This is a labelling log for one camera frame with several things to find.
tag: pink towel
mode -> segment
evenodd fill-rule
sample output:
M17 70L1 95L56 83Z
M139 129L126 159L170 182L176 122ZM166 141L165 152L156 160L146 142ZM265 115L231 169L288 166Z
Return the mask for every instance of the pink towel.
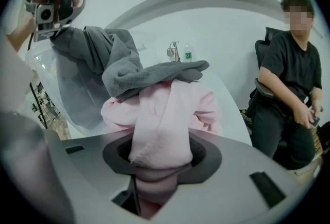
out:
M137 167L140 198L163 205L176 189L176 176L190 168L188 128L222 135L214 93L199 82L160 82L101 110L111 132L135 126L129 160Z

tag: white bottle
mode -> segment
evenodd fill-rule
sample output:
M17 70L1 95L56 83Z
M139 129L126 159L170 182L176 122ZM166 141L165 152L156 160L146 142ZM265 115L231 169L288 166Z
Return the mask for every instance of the white bottle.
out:
M192 51L191 46L189 46L188 43L186 43L185 47L185 62L192 62Z

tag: transparent plastic sheet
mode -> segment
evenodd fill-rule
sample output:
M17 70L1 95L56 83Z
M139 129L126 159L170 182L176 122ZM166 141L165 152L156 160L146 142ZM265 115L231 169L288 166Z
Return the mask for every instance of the transparent plastic sheet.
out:
M142 32L133 32L132 35L138 50L145 50L140 56L148 54L148 65L144 67L158 63L154 38ZM52 47L51 42L46 40L33 44L26 54L26 62L36 70L47 94L63 117L79 132L84 136L107 132L101 108L110 96L103 85L102 76L93 73L84 60Z

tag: man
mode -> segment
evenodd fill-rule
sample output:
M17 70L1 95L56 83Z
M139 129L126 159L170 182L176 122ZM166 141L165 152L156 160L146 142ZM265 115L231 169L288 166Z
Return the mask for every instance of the man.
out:
M310 123L321 110L321 63L308 41L315 13L311 1L282 0L281 7L290 31L272 39L261 64L258 80L273 91L274 98L258 95L251 140L254 147L294 170L308 165L315 155ZM312 111L304 103L306 97ZM288 150L278 155L282 137Z

